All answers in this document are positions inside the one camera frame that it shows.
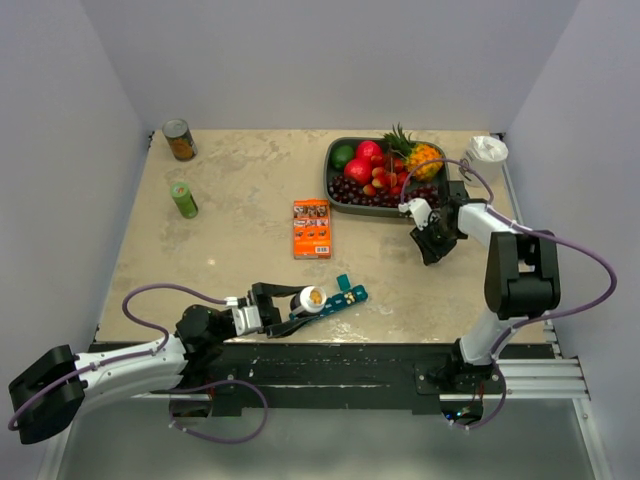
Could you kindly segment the white pill bottle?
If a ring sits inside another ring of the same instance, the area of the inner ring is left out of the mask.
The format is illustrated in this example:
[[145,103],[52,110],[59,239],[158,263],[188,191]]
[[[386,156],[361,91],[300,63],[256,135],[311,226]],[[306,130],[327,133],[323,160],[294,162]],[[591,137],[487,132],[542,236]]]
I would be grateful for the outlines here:
[[290,301],[290,314],[294,317],[319,314],[327,302],[325,290],[317,286],[304,287]]

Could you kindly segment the teal weekly pill organizer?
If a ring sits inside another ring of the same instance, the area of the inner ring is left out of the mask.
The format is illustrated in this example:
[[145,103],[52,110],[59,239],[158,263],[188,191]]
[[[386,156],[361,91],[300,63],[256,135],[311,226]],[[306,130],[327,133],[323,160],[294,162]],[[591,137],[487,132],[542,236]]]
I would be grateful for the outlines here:
[[364,303],[368,300],[369,294],[363,285],[351,284],[349,276],[347,274],[339,275],[336,278],[338,285],[338,292],[333,296],[327,298],[324,303],[324,307],[319,312],[301,312],[295,313],[294,308],[291,308],[289,314],[290,320],[311,320],[324,318],[338,312],[341,312],[349,307],[353,307],[356,304]]

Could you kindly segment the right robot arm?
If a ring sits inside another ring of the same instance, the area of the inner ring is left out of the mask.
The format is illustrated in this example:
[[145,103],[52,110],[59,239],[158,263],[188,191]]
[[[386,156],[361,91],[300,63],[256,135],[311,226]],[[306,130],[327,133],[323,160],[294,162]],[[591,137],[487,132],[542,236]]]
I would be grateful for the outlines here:
[[552,234],[501,219],[487,200],[471,198],[460,181],[440,188],[438,204],[433,209],[427,200],[415,198],[398,207],[414,221],[411,238],[425,265],[439,262],[460,240],[473,238],[487,249],[486,307],[473,328],[456,340],[444,367],[448,386],[466,393],[522,323],[558,306],[557,247]]

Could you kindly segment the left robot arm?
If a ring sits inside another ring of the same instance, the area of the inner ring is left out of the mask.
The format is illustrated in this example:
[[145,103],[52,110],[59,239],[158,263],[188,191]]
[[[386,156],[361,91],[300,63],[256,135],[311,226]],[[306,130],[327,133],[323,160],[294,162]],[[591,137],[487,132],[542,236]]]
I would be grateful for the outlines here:
[[[135,296],[162,289],[199,301],[185,309],[175,331],[129,308]],[[10,383],[14,413],[8,428],[22,444],[36,444],[104,404],[154,391],[196,392],[225,341],[254,333],[288,336],[300,322],[319,317],[327,301],[318,286],[256,283],[245,296],[224,299],[174,283],[139,287],[125,296],[122,311],[133,323],[159,332],[159,339],[102,353],[75,353],[68,345],[50,349]]]

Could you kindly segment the red cherries pile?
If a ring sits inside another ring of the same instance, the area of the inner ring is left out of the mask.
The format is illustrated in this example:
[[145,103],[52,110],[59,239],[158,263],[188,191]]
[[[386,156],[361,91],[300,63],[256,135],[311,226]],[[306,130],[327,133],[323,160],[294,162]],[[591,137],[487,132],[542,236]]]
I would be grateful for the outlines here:
[[405,160],[393,155],[372,155],[370,181],[362,188],[366,196],[375,196],[379,192],[399,195],[401,183],[406,179],[408,171]]

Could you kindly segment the toy pineapple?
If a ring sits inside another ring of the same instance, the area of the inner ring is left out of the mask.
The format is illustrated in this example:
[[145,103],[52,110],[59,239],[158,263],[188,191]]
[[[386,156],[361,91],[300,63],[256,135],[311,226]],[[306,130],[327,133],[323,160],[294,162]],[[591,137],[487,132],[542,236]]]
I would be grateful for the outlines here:
[[385,133],[383,139],[390,152],[399,157],[405,169],[413,172],[413,177],[420,182],[431,182],[444,166],[444,154],[437,147],[413,140],[400,123]]

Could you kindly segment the orange razor box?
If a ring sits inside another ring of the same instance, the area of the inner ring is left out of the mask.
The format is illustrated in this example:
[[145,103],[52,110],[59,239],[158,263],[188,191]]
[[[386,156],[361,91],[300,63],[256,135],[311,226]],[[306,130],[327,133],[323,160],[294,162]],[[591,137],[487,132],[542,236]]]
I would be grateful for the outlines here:
[[293,258],[329,259],[333,253],[329,202],[297,200],[292,213]]

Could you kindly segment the grey fruit tray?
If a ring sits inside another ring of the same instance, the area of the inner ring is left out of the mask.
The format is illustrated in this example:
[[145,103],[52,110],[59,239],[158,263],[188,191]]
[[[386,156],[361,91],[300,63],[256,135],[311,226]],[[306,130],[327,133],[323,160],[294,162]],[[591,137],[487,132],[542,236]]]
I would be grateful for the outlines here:
[[439,160],[445,152],[436,144],[381,138],[339,138],[325,155],[324,187],[331,206],[342,213],[399,218],[402,199],[425,199],[439,205],[438,188],[449,179]]

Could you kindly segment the red apple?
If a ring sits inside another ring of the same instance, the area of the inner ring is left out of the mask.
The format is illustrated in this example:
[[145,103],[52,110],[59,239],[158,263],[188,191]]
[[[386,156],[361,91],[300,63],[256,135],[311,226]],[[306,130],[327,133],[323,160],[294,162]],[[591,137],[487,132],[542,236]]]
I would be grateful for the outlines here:
[[360,186],[367,185],[372,177],[372,164],[367,158],[354,158],[349,161],[343,170],[344,177],[353,180]]
[[383,157],[383,150],[375,141],[364,140],[356,147],[355,157],[369,161],[378,161]]

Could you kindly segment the dark grape bunch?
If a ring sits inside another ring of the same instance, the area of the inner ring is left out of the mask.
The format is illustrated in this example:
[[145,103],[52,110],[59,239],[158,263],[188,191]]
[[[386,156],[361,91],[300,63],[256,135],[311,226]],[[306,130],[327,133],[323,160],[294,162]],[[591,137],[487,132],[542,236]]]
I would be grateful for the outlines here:
[[[353,180],[346,179],[339,175],[328,183],[328,194],[337,203],[365,206],[396,208],[400,204],[400,195],[391,196],[389,193],[379,192],[375,196],[366,196],[362,192],[364,186],[358,185]],[[438,188],[432,183],[409,183],[405,189],[405,200],[415,198],[425,199],[432,208],[440,206]]]

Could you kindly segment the green lime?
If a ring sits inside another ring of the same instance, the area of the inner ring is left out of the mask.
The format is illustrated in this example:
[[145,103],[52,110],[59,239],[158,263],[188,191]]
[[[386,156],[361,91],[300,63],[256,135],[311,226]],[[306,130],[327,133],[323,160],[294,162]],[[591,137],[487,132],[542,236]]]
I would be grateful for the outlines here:
[[350,145],[340,145],[331,150],[330,164],[334,169],[343,171],[354,157],[355,150]]

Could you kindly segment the green bottle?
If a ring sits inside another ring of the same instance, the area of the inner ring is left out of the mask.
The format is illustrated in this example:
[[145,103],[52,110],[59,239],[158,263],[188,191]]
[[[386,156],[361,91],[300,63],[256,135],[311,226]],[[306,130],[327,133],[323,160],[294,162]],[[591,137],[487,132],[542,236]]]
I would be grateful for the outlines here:
[[189,186],[184,182],[176,182],[170,187],[170,195],[181,216],[186,219],[195,218],[199,209]]

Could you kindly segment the tin can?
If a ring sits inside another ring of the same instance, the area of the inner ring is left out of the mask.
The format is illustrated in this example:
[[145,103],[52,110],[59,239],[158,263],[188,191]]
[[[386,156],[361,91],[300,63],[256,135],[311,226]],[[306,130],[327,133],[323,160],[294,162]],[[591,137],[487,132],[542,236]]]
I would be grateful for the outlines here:
[[190,161],[198,153],[188,123],[183,119],[171,119],[162,126],[172,155],[178,161]]

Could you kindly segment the black base frame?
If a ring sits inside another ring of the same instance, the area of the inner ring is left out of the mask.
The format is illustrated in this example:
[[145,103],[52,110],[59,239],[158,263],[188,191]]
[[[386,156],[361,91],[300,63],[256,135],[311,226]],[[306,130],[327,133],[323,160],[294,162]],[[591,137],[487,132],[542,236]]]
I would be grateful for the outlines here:
[[[107,342],[87,353],[138,344]],[[212,400],[215,416],[238,416],[245,408],[409,410],[442,413],[440,398],[468,400],[478,388],[504,390],[495,362],[486,369],[444,370],[453,344],[329,344],[226,342],[221,355],[189,392]]]

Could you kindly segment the aluminium rail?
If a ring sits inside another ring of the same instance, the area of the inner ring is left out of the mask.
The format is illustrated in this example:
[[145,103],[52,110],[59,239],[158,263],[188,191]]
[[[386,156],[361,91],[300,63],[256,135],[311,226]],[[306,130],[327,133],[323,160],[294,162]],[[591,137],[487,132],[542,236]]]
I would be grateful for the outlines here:
[[589,390],[577,358],[562,355],[556,329],[548,320],[543,323],[546,345],[552,359],[506,359],[498,365],[506,380],[506,396],[522,400],[589,400]]

